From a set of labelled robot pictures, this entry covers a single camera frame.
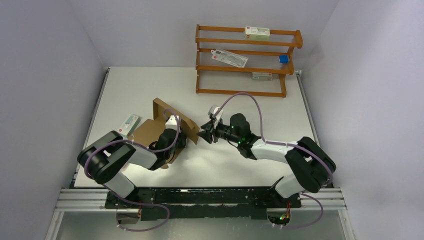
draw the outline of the open cardboard box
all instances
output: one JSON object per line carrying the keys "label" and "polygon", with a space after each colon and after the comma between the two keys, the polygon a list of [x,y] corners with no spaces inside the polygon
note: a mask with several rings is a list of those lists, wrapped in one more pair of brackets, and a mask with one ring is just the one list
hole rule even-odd
{"label": "open cardboard box", "polygon": [[[186,115],[182,114],[180,111],[159,98],[155,98],[153,100],[153,119],[147,119],[132,133],[134,141],[144,146],[149,146],[152,142],[158,140],[159,136],[165,130],[166,120],[163,116],[165,109],[173,110],[174,113],[181,118],[180,126],[182,127],[182,130],[187,135],[187,138],[197,145],[199,136],[196,134],[199,132],[199,126]],[[171,113],[166,111],[165,115],[169,117]],[[168,159],[166,163],[173,163],[182,150],[183,149],[178,149],[175,152],[175,155]]]}

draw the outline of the white wall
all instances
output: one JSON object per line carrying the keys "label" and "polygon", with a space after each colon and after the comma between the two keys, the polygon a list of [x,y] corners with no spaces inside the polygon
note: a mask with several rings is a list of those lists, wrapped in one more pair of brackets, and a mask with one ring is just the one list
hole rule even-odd
{"label": "white wall", "polygon": [[66,0],[0,1],[0,239],[44,239],[104,77]]}
{"label": "white wall", "polygon": [[300,30],[300,69],[339,0],[70,0],[105,66],[194,67],[196,24]]}
{"label": "white wall", "polygon": [[424,2],[340,0],[303,68],[358,240],[424,239]]}

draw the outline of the tabletop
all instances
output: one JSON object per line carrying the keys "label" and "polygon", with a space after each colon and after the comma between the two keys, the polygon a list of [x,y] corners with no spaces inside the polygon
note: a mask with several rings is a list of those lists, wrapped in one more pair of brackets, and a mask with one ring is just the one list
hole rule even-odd
{"label": "tabletop", "polygon": [[[194,67],[111,67],[86,145],[112,130],[117,130],[128,114],[153,117],[153,99],[160,98],[201,126],[208,119],[212,105],[220,106],[229,95],[196,94]],[[263,116],[263,134],[267,140],[297,141],[303,136],[313,138],[299,82],[295,75],[286,77],[287,97],[255,97]],[[206,72],[201,88],[278,92],[280,83],[253,81],[249,73]],[[231,115],[242,113],[253,133],[260,134],[258,110],[247,96],[236,96],[225,107],[224,124]],[[187,141],[178,158],[168,169],[147,170],[130,164],[122,171],[138,187],[254,187],[271,186],[282,176],[292,173],[287,164],[267,159],[246,159],[226,141],[208,144],[199,138],[197,145]],[[74,187],[101,187],[78,169]]]}

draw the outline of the wooden rack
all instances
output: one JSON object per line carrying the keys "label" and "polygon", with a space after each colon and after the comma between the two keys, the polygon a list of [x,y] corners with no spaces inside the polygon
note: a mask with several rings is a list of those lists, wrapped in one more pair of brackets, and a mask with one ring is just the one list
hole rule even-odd
{"label": "wooden rack", "polygon": [[[205,38],[201,37],[201,31],[216,31],[216,32],[233,32],[240,33],[238,39],[226,39],[226,38]],[[295,67],[293,65],[293,50],[295,48],[300,49],[303,45],[301,31],[288,31],[288,30],[270,30],[270,39],[274,35],[286,35],[292,36],[291,42],[282,42],[282,41],[252,41],[244,40],[244,31],[243,27],[223,27],[223,26],[196,26],[196,43],[197,43],[197,54],[196,54],[196,70],[197,70],[197,80],[196,80],[196,93],[203,94],[235,94],[241,91],[236,90],[218,90],[218,89],[203,89],[199,87],[201,71],[227,71],[227,72],[259,72],[259,73],[272,73],[278,74],[281,93],[277,92],[260,92],[260,91],[249,91],[248,93],[254,96],[265,96],[265,97],[286,97],[286,74],[292,75],[295,72]],[[281,55],[287,55],[289,62],[287,64],[281,64],[278,67],[259,67],[259,66],[249,66],[249,67],[235,67],[227,65],[215,65],[215,63],[201,63],[201,53],[210,53],[211,50],[215,48],[201,48],[201,42],[204,43],[227,43],[227,44],[248,44],[248,45],[262,45],[262,46],[279,46],[279,47],[288,47],[286,52],[273,52],[273,51],[253,51],[253,50],[234,50],[234,49],[225,49],[226,51],[240,54],[240,55],[249,55],[249,59],[254,56],[268,56],[273,57],[273,61],[277,62],[277,57]]]}

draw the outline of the purple cable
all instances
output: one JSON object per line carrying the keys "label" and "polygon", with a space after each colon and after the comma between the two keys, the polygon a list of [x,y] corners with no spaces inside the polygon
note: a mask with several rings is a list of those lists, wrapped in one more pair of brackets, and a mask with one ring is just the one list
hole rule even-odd
{"label": "purple cable", "polygon": [[[93,159],[93,157],[94,157],[96,154],[98,154],[99,152],[103,151],[104,149],[106,149],[106,148],[107,148],[107,147],[109,147],[109,146],[112,146],[112,145],[115,145],[115,144],[119,144],[119,143],[128,143],[128,144],[133,144],[133,145],[139,146],[140,148],[143,148],[143,149],[147,149],[149,152],[152,152],[152,153],[160,153],[160,152],[164,152],[164,151],[167,151],[167,150],[171,149],[173,146],[175,146],[175,144],[177,143],[178,135],[179,135],[179,133],[180,133],[180,119],[177,117],[177,115],[174,113],[174,111],[172,111],[172,109],[169,109],[169,108],[166,108],[166,109],[164,109],[164,110],[163,110],[164,116],[165,116],[165,112],[166,112],[166,111],[171,112],[171,113],[172,113],[172,115],[174,115],[174,116],[175,116],[175,119],[176,119],[176,129],[177,129],[177,131],[176,131],[175,139],[173,140],[173,142],[171,143],[171,145],[169,145],[168,147],[166,147],[166,148],[164,148],[164,149],[151,150],[151,149],[148,149],[147,147],[145,147],[145,146],[141,145],[140,143],[133,142],[133,141],[128,140],[128,139],[121,139],[121,140],[111,141],[111,142],[109,142],[108,144],[106,144],[106,145],[104,145],[104,146],[102,146],[102,147],[100,147],[100,148],[96,149],[96,150],[95,150],[95,151],[94,151],[94,152],[93,152],[93,153],[92,153],[92,154],[91,154],[91,155],[87,158],[87,160],[85,161],[85,164],[84,164],[84,174],[85,174],[85,176],[87,176],[87,178],[89,178],[89,179],[93,179],[93,178],[90,176],[89,172],[88,172],[88,166],[89,166],[89,163],[91,162],[91,160]],[[128,204],[133,204],[133,205],[138,205],[138,206],[160,207],[160,208],[165,209],[165,210],[166,210],[166,212],[167,212],[167,216],[166,216],[165,220],[164,220],[163,222],[161,222],[160,224],[156,225],[156,226],[153,226],[153,227],[150,227],[150,228],[146,228],[146,229],[131,229],[131,228],[123,227],[123,226],[121,226],[121,225],[119,225],[119,224],[118,224],[118,227],[119,227],[120,229],[123,229],[123,230],[129,231],[129,232],[146,232],[146,231],[154,230],[154,229],[157,229],[157,228],[161,227],[162,225],[164,225],[164,224],[165,224],[165,223],[166,223],[166,222],[170,219],[170,214],[171,214],[171,212],[170,212],[169,208],[167,208],[167,206],[165,206],[165,205],[162,205],[162,204],[156,204],[156,203],[142,203],[142,202],[130,201],[130,200],[127,200],[127,199],[125,199],[125,198],[123,198],[123,197],[119,196],[116,192],[112,191],[112,190],[111,190],[110,188],[108,188],[106,185],[103,185],[103,187],[105,187],[105,188],[109,189],[109,190],[110,190],[110,192],[111,192],[113,195],[115,195],[118,199],[120,199],[120,200],[122,200],[122,201],[124,201],[124,202],[126,202],[126,203],[128,203]]]}
{"label": "purple cable", "polygon": [[[296,145],[296,144],[292,144],[292,143],[285,143],[285,142],[278,142],[278,141],[267,141],[266,139],[265,139],[265,137],[264,137],[264,128],[263,128],[263,124],[262,124],[262,113],[261,113],[261,108],[259,107],[259,104],[258,104],[258,102],[256,101],[256,99],[251,95],[251,94],[249,94],[249,93],[247,93],[247,92],[238,92],[238,93],[236,93],[236,94],[234,94],[234,95],[232,95],[232,96],[230,96],[227,100],[225,100],[224,101],[224,103],[221,105],[221,107],[218,109],[218,111],[216,111],[215,112],[215,114],[213,115],[213,117],[216,117],[220,112],[221,112],[221,110],[224,108],[224,106],[232,99],[232,98],[234,98],[235,96],[238,96],[238,95],[245,95],[245,96],[249,96],[253,101],[254,101],[254,104],[256,105],[256,107],[257,107],[257,111],[258,111],[258,113],[259,113],[259,125],[260,125],[260,137],[262,138],[262,141],[264,141],[265,143],[267,143],[267,144],[273,144],[273,145],[280,145],[280,146],[289,146],[289,147],[293,147],[293,148],[297,148],[297,149],[300,149],[300,150],[302,150],[303,152],[305,152],[305,153],[307,153],[307,154],[309,154],[311,157],[313,157],[314,159],[316,159],[324,168],[325,168],[325,170],[327,171],[327,173],[328,173],[328,179],[327,179],[327,182],[326,182],[326,184],[330,184],[330,183],[332,183],[333,182],[333,173],[331,172],[331,170],[330,170],[330,168],[324,163],[324,161],[321,159],[321,158],[319,158],[317,155],[315,155],[313,152],[311,152],[311,151],[309,151],[308,149],[306,149],[306,148],[304,148],[304,147],[301,147],[301,146],[299,146],[299,145]],[[307,224],[303,224],[303,225],[299,225],[299,226],[282,226],[281,225],[281,227],[283,228],[283,229],[301,229],[301,228],[306,228],[306,227],[309,227],[309,226],[311,226],[311,225],[313,225],[313,224],[315,224],[315,223],[317,223],[319,220],[321,220],[321,218],[323,217],[323,214],[324,214],[324,208],[323,208],[323,205],[321,204],[321,202],[318,200],[318,199],[316,199],[315,197],[313,197],[313,196],[310,196],[310,195],[308,195],[308,194],[305,194],[305,193],[300,193],[301,195],[303,195],[303,196],[305,196],[305,197],[308,197],[308,198],[310,198],[310,199],[312,199],[312,200],[314,200],[315,202],[317,202],[318,203],[318,205],[319,205],[319,207],[321,208],[321,213],[319,214],[319,216],[318,216],[318,218],[316,218],[314,221],[311,221],[310,223],[307,223]]]}
{"label": "purple cable", "polygon": [[285,142],[278,142],[278,141],[268,141],[268,140],[266,140],[265,139],[265,137],[264,137],[264,128],[263,128],[263,125],[262,125],[262,113],[261,113],[261,108],[259,107],[259,104],[258,104],[258,102],[256,101],[256,99],[251,95],[251,94],[249,94],[249,93],[247,93],[247,92],[238,92],[238,93],[236,93],[236,94],[234,94],[234,95],[232,95],[232,96],[230,96],[227,100],[225,100],[225,102],[221,105],[221,107],[218,109],[218,111],[216,111],[215,112],[215,114],[213,115],[213,117],[216,117],[220,112],[221,112],[221,110],[224,108],[224,106],[232,99],[232,98],[234,98],[235,96],[238,96],[238,95],[245,95],[245,96],[249,96],[253,101],[254,101],[254,104],[256,104],[256,107],[257,107],[257,111],[259,112],[259,125],[260,125],[260,137],[262,138],[262,141],[264,141],[265,143],[267,143],[267,144],[273,144],[273,145],[280,145],[280,146],[290,146],[290,147],[294,147],[294,148],[297,148],[297,149],[300,149],[300,150],[302,150],[303,152],[305,152],[305,153],[307,153],[307,154],[309,154],[311,157],[313,157],[314,159],[316,159],[324,168],[325,168],[325,170],[327,171],[327,173],[328,173],[328,179],[327,179],[327,182],[326,182],[326,184],[330,184],[330,183],[332,183],[333,182],[333,173],[331,172],[331,170],[330,170],[330,168],[324,163],[324,161],[321,159],[321,158],[319,158],[317,155],[315,155],[313,152],[311,152],[311,151],[309,151],[308,149],[306,149],[306,148],[304,148],[304,147],[301,147],[301,146],[299,146],[299,145],[296,145],[296,144],[292,144],[292,143],[285,143]]}

